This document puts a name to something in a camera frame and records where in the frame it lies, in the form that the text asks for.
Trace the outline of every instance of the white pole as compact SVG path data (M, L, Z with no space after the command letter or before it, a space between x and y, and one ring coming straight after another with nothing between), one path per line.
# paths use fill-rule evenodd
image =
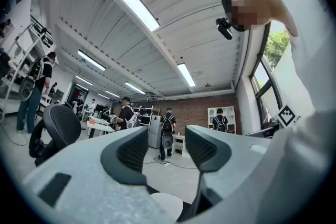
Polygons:
M19 65L17 66L17 69L12 77L12 80L11 80L11 83L9 84L9 87L8 87L8 90L7 90L7 94L6 94L6 98L5 98L5 101L4 101L4 107L3 107L3 111L2 111L2 123L4 123L5 121L5 114L6 114L6 104L7 104L7 100L8 100L8 97L9 97L9 94L12 90L12 86L13 86L13 83L14 83L14 80L18 74L18 72L20 71L20 68L23 64L23 62L26 60L28 54L30 53L30 51L35 47L35 45L44 37L45 33L43 33L42 35L39 36L38 39L36 39L36 41L29 47L29 49L27 50L26 54L23 56L23 58L21 59Z

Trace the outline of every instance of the gray floor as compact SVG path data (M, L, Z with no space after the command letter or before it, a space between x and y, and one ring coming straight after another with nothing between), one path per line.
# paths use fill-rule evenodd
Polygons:
M20 145L12 143L7 135L0 129L0 147L4 153L4 160L11 168L13 176L21 182L27 174L35 169L34 161L28 153L30 134L24 131L22 134L16 131L16 116L9 116L5 119L4 128L9 138ZM78 141L88 138L88 131L83 130ZM51 137L43 130L42 140L49 143ZM157 163L153 158L159 155L159 149L149 148L143 165L142 173L147 177L147 184L162 193L168 193L181 198L184 202L191 204L196 196L199 171L193 161L182 157L181 154L173 153L166 161L184 167L180 168L172 164L164 165Z

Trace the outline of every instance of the chair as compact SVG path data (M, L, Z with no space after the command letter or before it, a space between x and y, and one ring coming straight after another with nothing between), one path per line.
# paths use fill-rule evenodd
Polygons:
M46 128L52 140L45 145L41 140ZM49 105L44 109L43 119L36 125L29 141L29 154L36 158L38 166L66 146L74 143L81 132L80 121L67 104Z

